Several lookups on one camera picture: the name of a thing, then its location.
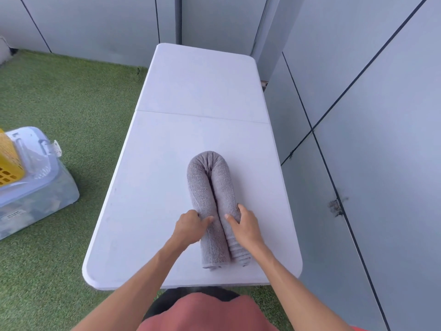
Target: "red shirt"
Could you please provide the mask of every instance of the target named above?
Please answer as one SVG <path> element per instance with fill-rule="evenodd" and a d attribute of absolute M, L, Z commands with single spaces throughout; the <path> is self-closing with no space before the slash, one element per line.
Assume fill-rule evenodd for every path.
<path fill-rule="evenodd" d="M 147 318 L 138 331 L 278 331 L 249 296 L 229 302 L 202 293 L 192 293 L 176 301 L 162 314 Z"/>

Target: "towel fold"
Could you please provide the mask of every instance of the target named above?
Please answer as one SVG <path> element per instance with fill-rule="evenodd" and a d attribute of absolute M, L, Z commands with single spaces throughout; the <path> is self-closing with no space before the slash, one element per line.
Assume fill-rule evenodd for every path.
<path fill-rule="evenodd" d="M 227 162 L 213 151 L 198 154 L 188 165 L 187 180 L 191 202 L 199 217 L 214 217 L 201 239 L 202 267 L 225 266 L 231 260 L 230 255 L 243 266 L 249 264 L 250 253 L 236 241 L 231 226 L 224 218 L 225 214 L 230 214 L 240 222 Z"/>

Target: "yellow plastic basket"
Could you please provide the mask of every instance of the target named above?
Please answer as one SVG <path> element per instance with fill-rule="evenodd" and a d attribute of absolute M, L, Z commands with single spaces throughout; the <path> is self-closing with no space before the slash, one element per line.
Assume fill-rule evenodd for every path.
<path fill-rule="evenodd" d="M 12 140 L 0 129 L 0 188 L 23 178 L 20 157 Z"/>

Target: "table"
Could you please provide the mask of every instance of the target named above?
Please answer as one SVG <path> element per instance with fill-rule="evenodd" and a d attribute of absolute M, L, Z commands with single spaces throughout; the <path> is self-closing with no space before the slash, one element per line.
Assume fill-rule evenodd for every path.
<path fill-rule="evenodd" d="M 191 209 L 187 165 L 213 150 L 227 161 L 237 201 L 253 210 L 274 255 L 295 276 L 302 258 L 254 59 L 159 44 L 82 267 L 96 289 L 116 289 L 162 247 Z M 199 243 L 163 288 L 268 284 L 259 265 L 207 270 Z"/>

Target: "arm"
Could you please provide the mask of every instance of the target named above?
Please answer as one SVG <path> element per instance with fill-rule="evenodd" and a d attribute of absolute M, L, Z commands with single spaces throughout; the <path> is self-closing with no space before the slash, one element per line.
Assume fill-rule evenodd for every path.
<path fill-rule="evenodd" d="M 276 259 L 263 241 L 254 213 L 241 204 L 239 209 L 240 224 L 229 215 L 225 218 L 239 244 L 251 253 L 267 276 L 294 330 L 353 331 Z"/>
<path fill-rule="evenodd" d="M 172 237 L 127 282 L 87 315 L 72 331 L 135 331 L 181 253 L 201 239 L 212 217 L 194 210 L 182 214 Z"/>

